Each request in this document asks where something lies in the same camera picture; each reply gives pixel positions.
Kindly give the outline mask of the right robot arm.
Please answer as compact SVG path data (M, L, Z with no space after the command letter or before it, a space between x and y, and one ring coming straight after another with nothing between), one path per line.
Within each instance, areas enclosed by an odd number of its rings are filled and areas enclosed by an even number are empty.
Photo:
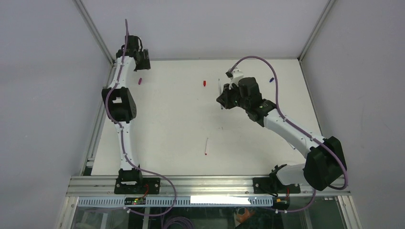
M282 116L275 103L262 97L254 77L226 83L216 100L224 109L242 108L249 119L281 136L305 158L303 164L275 166L269 174L270 191L282 193L292 184L323 191L347 173L341 142L333 136L315 136Z

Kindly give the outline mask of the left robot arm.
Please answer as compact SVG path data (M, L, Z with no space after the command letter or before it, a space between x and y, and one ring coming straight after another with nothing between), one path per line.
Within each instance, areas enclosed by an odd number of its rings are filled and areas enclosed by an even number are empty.
M137 107L127 83L128 77L139 70L137 64L145 60L141 39L135 35L126 35L125 43L116 53L116 57L117 71L110 85L102 90L102 98L107 117L114 124L118 135L118 186L125 185L132 194L137 194L143 190L144 181L138 156L133 152L131 131L137 116Z

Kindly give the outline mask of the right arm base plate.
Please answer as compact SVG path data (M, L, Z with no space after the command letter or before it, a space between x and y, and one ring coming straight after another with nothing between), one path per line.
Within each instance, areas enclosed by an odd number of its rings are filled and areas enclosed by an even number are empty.
M299 194L300 186L282 185L277 179L271 177L254 177L253 189L255 194Z

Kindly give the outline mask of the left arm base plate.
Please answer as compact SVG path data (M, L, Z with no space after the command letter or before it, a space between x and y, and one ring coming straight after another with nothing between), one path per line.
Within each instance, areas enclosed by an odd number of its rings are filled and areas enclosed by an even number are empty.
M114 194L116 195L144 195L160 193L160 178L143 178L142 181L119 181L116 179Z

